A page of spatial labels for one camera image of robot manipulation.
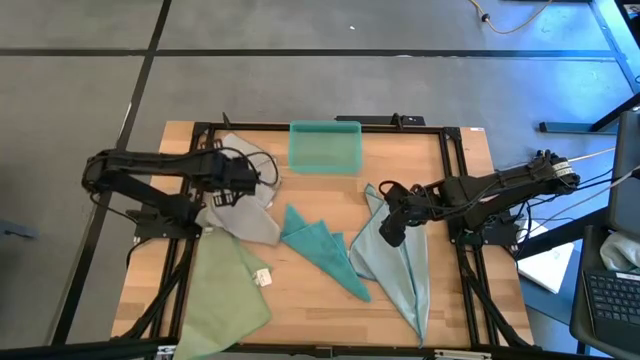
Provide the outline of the light blue microfiber towel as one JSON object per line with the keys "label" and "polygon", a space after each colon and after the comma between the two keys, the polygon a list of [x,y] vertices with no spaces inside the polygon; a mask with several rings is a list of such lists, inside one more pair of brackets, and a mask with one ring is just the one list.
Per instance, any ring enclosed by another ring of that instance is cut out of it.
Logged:
{"label": "light blue microfiber towel", "polygon": [[426,341],[430,310],[430,277],[427,234],[424,227],[408,227],[398,247],[389,245],[379,232],[389,215],[388,205],[368,184],[364,190],[371,218],[356,235],[348,257],[357,275],[377,282],[391,303]]}

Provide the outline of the dark grey monitor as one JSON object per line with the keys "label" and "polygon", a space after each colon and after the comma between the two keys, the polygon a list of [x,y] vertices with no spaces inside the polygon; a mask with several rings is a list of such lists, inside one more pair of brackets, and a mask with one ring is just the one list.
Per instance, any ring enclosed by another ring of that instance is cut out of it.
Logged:
{"label": "dark grey monitor", "polygon": [[[619,118],[613,175],[622,177],[640,166],[640,112]],[[610,190],[608,221],[617,231],[640,237],[640,179],[630,176]]]}

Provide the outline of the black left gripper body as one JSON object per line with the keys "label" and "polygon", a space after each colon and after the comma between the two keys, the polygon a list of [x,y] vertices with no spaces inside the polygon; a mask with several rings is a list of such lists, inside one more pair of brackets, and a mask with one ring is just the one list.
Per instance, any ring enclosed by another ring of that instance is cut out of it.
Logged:
{"label": "black left gripper body", "polygon": [[214,152],[212,155],[210,174],[207,177],[207,190],[240,191],[237,175],[240,169],[240,159],[230,158],[222,152]]}

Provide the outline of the teal microfiber towel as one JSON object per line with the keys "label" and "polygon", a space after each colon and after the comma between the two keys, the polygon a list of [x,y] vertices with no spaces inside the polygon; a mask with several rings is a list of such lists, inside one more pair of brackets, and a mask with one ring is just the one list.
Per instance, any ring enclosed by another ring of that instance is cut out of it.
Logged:
{"label": "teal microfiber towel", "polygon": [[371,295],[348,258],[342,233],[332,233],[323,220],[307,223],[298,210],[288,205],[280,240],[329,275],[341,287],[361,301]]}

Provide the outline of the black desk frame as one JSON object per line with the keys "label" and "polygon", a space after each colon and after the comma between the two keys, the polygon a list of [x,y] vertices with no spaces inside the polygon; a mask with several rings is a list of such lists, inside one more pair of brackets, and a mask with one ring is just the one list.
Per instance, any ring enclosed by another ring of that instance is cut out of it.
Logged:
{"label": "black desk frame", "polygon": [[621,115],[640,108],[640,0],[591,0],[589,6],[632,95],[593,123],[540,122],[542,133],[615,135]]}

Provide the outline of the dark grey floor object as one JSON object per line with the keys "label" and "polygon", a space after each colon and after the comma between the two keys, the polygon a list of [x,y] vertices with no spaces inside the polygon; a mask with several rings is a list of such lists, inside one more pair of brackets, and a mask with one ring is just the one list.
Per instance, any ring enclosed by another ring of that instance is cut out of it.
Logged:
{"label": "dark grey floor object", "polygon": [[39,231],[34,228],[0,219],[0,236],[5,235],[15,235],[23,238],[33,239],[39,236]]}

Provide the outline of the white crumpled cloth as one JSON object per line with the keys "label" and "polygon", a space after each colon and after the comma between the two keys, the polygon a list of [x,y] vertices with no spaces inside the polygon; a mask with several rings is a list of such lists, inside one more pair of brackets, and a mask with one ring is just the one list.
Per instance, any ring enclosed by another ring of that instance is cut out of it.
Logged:
{"label": "white crumpled cloth", "polygon": [[640,242],[620,232],[606,238],[600,257],[607,270],[640,274]]}

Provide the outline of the green microfiber towel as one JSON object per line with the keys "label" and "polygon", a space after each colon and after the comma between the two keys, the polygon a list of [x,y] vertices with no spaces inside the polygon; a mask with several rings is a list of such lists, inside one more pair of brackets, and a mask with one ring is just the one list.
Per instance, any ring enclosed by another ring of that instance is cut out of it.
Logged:
{"label": "green microfiber towel", "polygon": [[226,230],[209,227],[198,242],[174,360],[204,360],[271,320],[256,283],[271,267]]}

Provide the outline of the white flat box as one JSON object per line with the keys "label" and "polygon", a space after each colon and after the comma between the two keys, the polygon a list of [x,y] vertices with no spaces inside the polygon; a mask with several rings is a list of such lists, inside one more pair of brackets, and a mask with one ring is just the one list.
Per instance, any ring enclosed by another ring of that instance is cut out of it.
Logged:
{"label": "white flat box", "polygon": [[518,260],[518,273],[545,290],[558,294],[573,251],[574,244],[570,242]]}

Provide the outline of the black laptop keyboard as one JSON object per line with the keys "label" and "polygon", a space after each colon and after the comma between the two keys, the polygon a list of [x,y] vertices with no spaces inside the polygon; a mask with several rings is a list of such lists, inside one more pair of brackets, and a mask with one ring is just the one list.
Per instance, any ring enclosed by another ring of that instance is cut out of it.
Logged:
{"label": "black laptop keyboard", "polygon": [[583,282],[596,338],[640,355],[640,274],[588,270]]}

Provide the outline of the teal translucent plastic bin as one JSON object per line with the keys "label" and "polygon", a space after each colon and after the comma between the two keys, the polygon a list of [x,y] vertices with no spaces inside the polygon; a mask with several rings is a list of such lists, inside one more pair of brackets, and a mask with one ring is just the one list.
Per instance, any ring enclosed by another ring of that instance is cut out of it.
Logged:
{"label": "teal translucent plastic bin", "polygon": [[361,124],[335,120],[292,121],[288,164],[299,174],[359,173],[363,166]]}

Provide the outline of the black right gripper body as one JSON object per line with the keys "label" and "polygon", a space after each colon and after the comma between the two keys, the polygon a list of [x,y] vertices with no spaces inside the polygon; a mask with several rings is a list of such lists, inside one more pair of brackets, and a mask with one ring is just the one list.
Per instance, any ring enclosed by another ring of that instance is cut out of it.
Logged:
{"label": "black right gripper body", "polygon": [[398,182],[383,182],[382,186],[388,186],[383,195],[389,209],[388,225],[425,224],[425,209],[417,203],[418,196]]}

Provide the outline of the dark grey side table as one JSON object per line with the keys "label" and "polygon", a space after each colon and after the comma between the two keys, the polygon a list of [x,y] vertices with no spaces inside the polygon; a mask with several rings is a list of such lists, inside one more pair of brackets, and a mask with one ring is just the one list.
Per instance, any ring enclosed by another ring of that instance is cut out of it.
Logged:
{"label": "dark grey side table", "polygon": [[592,328],[591,316],[587,304],[583,272],[588,270],[607,270],[600,257],[600,247],[604,243],[609,231],[594,226],[584,230],[582,251],[578,268],[578,277],[574,293],[570,333],[579,342],[606,353],[618,360],[640,360],[640,355],[609,345],[596,338]]}

